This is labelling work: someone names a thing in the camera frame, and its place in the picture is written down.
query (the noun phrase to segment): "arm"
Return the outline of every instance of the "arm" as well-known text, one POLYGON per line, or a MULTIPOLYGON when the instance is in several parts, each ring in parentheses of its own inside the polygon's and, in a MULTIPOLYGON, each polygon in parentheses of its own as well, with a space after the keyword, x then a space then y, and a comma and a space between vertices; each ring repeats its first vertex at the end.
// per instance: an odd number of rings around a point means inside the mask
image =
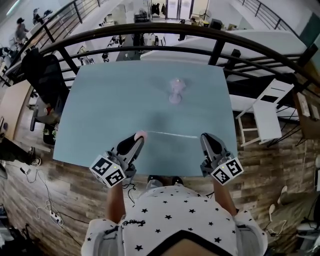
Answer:
POLYGON ((110 188, 106 195, 106 218, 119 223, 126 214, 122 182, 110 188))
POLYGON ((228 188, 226 186, 222 186, 215 178, 213 178, 213 188, 215 201, 232 216, 236 216, 237 209, 232 201, 228 188))

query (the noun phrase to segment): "light blue table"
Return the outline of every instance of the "light blue table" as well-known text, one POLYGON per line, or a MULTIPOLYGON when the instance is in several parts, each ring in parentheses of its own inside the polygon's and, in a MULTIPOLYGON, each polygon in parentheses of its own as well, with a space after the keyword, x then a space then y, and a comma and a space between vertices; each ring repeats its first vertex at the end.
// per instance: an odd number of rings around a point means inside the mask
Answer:
MULTIPOLYGON (((235 156, 235 123, 221 67, 166 61, 117 61, 82 66, 66 101, 53 158, 89 167, 136 131, 221 138, 235 156), (170 81, 186 88, 169 102, 170 81)), ((148 139, 134 162, 138 174, 201 176, 200 140, 160 133, 148 139)))

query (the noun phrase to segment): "table surface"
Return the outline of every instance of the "table surface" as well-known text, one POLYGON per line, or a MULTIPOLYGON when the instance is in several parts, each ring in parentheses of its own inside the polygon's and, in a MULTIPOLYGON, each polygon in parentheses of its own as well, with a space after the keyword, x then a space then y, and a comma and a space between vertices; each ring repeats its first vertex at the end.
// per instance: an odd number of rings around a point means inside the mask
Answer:
MULTIPOLYGON (((311 97, 305 95, 306 101, 308 104, 313 104, 317 107, 318 112, 320 113, 320 105, 318 102, 313 100, 311 97)), ((298 96, 296 93, 293 94, 293 100, 295 103, 295 107, 299 116, 302 136, 304 139, 310 140, 318 140, 320 139, 320 120, 314 121, 310 117, 307 117, 302 114, 301 106, 298 100, 298 96)))
POLYGON ((0 104, 0 118, 3 117, 3 123, 8 124, 5 137, 11 141, 15 139, 24 106, 28 104, 32 90, 33 87, 27 80, 19 82, 5 90, 0 104))
POLYGON ((148 139, 134 162, 138 174, 201 176, 204 132, 221 138, 237 156, 223 69, 139 60, 82 66, 64 106, 53 158, 89 167, 97 155, 140 130, 148 139), (173 105, 170 82, 177 78, 186 88, 173 105))

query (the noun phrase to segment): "white shirt with black stars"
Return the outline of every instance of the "white shirt with black stars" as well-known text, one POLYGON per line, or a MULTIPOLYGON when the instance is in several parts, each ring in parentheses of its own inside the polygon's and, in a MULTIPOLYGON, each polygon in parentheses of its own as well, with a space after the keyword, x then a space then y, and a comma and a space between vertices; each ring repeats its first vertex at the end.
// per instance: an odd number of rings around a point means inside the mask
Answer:
POLYGON ((232 217, 215 200, 180 186, 148 190, 119 224, 90 222, 82 256, 147 256, 182 239, 226 256, 263 256, 267 235, 248 211, 232 217))

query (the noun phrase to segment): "pink object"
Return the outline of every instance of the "pink object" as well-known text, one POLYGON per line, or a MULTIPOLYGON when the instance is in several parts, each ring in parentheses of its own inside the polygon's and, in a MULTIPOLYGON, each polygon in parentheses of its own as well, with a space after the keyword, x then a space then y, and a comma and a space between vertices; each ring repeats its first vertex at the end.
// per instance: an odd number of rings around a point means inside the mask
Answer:
POLYGON ((143 137, 144 140, 146 141, 147 140, 147 137, 148 137, 148 134, 143 131, 143 130, 140 130, 138 132, 135 133, 134 135, 134 140, 136 141, 137 139, 139 139, 140 137, 143 137))
POLYGON ((186 87, 185 83, 181 81, 180 79, 175 79, 171 81, 171 88, 172 88, 172 93, 169 97, 169 101, 172 104, 179 104, 182 96, 181 93, 183 89, 186 87))

